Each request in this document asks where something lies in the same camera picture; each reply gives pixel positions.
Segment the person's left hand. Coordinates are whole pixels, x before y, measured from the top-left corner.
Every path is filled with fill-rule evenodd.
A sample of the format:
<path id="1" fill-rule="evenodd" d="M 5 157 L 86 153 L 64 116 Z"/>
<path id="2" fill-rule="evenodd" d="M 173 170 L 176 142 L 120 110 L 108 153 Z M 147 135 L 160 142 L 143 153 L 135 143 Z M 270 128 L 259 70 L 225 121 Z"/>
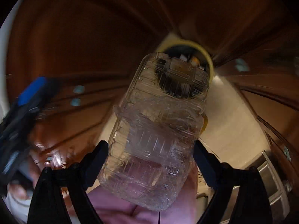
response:
<path id="1" fill-rule="evenodd" d="M 22 166 L 18 172 L 21 180 L 13 180 L 8 187 L 8 191 L 21 200 L 28 200 L 32 197 L 41 171 L 37 165 Z"/>

